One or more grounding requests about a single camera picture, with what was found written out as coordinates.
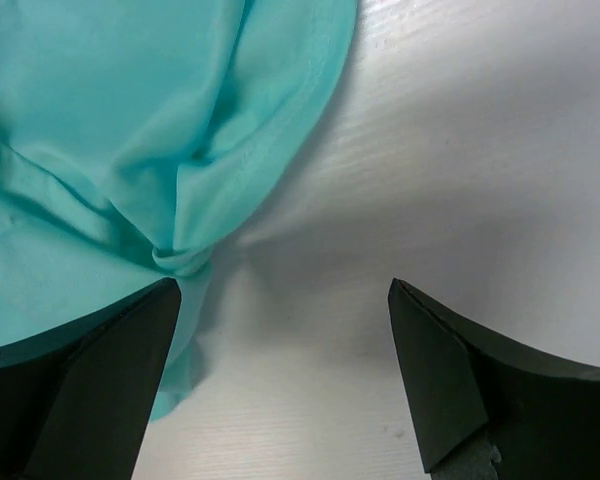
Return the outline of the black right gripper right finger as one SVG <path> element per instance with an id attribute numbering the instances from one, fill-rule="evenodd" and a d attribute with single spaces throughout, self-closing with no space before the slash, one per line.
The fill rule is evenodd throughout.
<path id="1" fill-rule="evenodd" d="M 522 344 L 402 280 L 388 306 L 431 478 L 600 479 L 600 367 Z"/>

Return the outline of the teal t shirt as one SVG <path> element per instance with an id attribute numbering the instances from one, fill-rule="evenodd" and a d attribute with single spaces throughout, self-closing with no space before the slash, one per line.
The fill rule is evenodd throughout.
<path id="1" fill-rule="evenodd" d="M 341 77 L 353 1 L 0 1 L 0 346 L 170 276 L 151 416 L 192 391 L 214 247 Z"/>

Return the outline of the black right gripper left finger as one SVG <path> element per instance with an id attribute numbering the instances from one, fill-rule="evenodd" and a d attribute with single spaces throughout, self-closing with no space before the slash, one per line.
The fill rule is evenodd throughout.
<path id="1" fill-rule="evenodd" d="M 172 278 L 0 347 L 0 479 L 127 480 L 181 304 Z"/>

